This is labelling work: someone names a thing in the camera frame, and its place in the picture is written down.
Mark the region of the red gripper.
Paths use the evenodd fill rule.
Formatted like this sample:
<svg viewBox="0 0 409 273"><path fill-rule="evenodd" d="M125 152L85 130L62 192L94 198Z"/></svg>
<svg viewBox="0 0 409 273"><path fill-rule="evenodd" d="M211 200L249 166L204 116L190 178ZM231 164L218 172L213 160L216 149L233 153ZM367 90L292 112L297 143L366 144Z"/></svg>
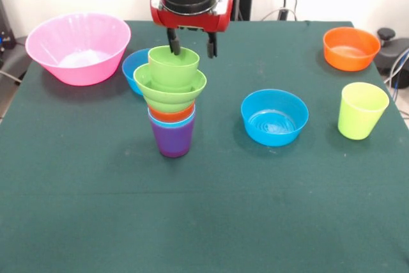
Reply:
<svg viewBox="0 0 409 273"><path fill-rule="evenodd" d="M217 57L217 34L225 32L230 23L233 0L216 0L206 12L193 15L181 15L168 10L162 0L150 0L151 16L156 25L167 28L169 48L174 55L180 54L180 42L175 29L193 27L207 32L207 55L210 59Z"/></svg>

